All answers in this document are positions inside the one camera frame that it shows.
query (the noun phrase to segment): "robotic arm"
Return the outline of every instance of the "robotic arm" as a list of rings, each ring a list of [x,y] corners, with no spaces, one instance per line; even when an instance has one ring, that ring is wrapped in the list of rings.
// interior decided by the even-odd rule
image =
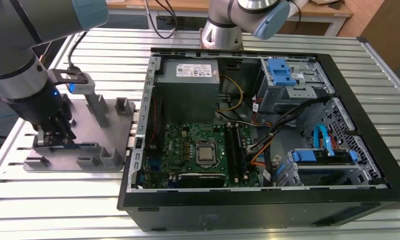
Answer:
[[[242,28],[266,40],[289,13],[286,0],[213,0],[202,44],[210,49],[241,49]],[[70,101],[56,88],[68,82],[56,69],[44,68],[32,47],[107,20],[106,0],[0,0],[0,98],[39,131],[40,146],[72,144],[76,135]],[[76,67],[70,70],[85,76]]]
[[[0,98],[34,128],[62,144],[76,138],[58,79],[32,47],[109,20],[106,0],[0,0]]]
[[[242,29],[262,40],[270,39],[286,23],[290,9],[286,0],[213,0],[202,33],[203,47],[241,49]]]

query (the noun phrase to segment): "slotted metal surface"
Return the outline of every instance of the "slotted metal surface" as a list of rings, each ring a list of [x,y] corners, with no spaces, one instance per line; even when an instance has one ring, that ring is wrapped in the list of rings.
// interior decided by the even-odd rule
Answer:
[[[67,68],[70,37],[52,67]],[[378,56],[355,38],[278,35],[269,41],[243,36],[247,50],[331,54],[353,91],[400,164],[400,83]],[[151,47],[198,48],[198,32],[161,39],[150,30],[93,30],[72,61],[97,80],[98,94],[127,97],[141,107]],[[131,131],[135,134],[137,124]],[[143,232],[118,211],[123,173],[34,173],[23,170],[34,129],[16,123],[0,151],[0,240],[10,239],[287,239],[400,240],[400,209],[378,212],[339,227]]]

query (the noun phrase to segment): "green circuit board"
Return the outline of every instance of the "green circuit board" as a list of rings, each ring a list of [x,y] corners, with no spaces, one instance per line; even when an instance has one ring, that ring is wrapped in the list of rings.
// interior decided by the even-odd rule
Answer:
[[[243,145],[253,143],[251,130],[239,127]],[[214,146],[215,163],[199,164],[197,161],[199,146]],[[226,126],[219,124],[173,124],[165,132],[165,146],[161,159],[149,161],[147,169],[158,171],[147,176],[153,188],[174,188],[169,185],[170,177],[182,173],[225,174],[225,187],[258,187],[259,176],[257,171],[247,171],[243,165],[245,176],[238,182],[231,181],[230,159],[226,145]]]

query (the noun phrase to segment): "cpu socket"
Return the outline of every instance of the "cpu socket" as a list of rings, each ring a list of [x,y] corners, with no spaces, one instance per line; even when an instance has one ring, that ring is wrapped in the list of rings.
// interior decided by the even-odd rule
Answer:
[[[215,142],[199,141],[195,145],[195,162],[199,165],[214,165],[217,164],[217,146]]]

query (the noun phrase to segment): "yellow wire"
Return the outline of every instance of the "yellow wire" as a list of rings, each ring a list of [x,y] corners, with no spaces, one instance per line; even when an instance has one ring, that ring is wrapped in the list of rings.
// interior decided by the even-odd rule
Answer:
[[[238,89],[241,91],[241,100],[239,100],[239,103],[234,107],[231,107],[231,108],[218,109],[217,110],[218,112],[229,112],[229,111],[234,110],[235,108],[238,108],[242,105],[242,103],[243,103],[243,90],[242,90],[242,87],[239,86],[239,84],[237,83],[237,81],[233,80],[229,76],[221,75],[221,77],[225,78],[225,79],[229,79],[234,83],[234,85],[238,87]]]

